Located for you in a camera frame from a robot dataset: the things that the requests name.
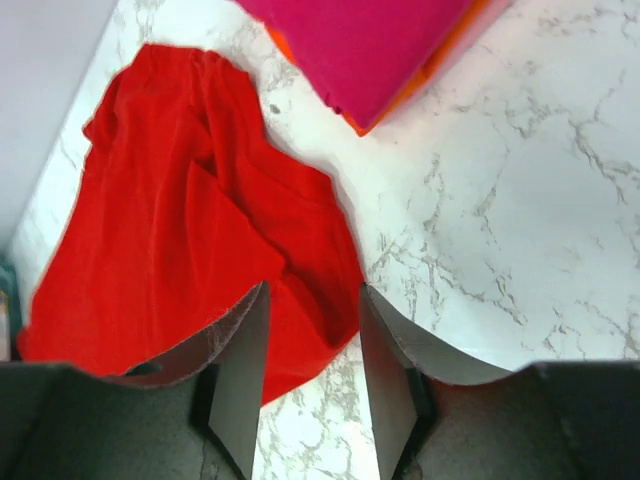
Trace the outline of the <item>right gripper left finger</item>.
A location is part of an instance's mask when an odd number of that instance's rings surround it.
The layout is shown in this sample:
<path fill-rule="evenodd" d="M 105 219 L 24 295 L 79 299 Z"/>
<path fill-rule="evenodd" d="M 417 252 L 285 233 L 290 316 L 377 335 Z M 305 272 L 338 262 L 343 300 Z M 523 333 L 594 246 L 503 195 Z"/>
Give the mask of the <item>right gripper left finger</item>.
<path fill-rule="evenodd" d="M 124 376 L 142 388 L 193 380 L 190 423 L 222 454 L 233 479 L 253 473 L 269 315 L 270 289 L 261 282 L 206 328 Z"/>

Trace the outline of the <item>red t shirt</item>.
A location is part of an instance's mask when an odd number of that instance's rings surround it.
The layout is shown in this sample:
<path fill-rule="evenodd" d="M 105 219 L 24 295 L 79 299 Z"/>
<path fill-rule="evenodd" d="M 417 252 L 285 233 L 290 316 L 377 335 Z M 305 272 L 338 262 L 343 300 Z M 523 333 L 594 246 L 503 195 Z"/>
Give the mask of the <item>red t shirt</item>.
<path fill-rule="evenodd" d="M 316 377 L 358 330 L 360 262 L 331 179 L 268 140 L 250 76 L 144 45 L 109 84 L 66 231 L 18 348 L 121 374 L 271 290 L 263 399 Z"/>

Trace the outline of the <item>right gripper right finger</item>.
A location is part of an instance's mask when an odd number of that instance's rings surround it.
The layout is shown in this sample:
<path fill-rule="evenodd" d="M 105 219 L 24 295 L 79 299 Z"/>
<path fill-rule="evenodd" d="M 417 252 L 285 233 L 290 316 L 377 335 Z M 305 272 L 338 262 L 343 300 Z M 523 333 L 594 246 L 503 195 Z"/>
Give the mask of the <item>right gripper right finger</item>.
<path fill-rule="evenodd" d="M 437 383 L 478 386 L 511 372 L 441 340 L 366 283 L 359 322 L 379 475 L 400 479 L 438 422 Z"/>

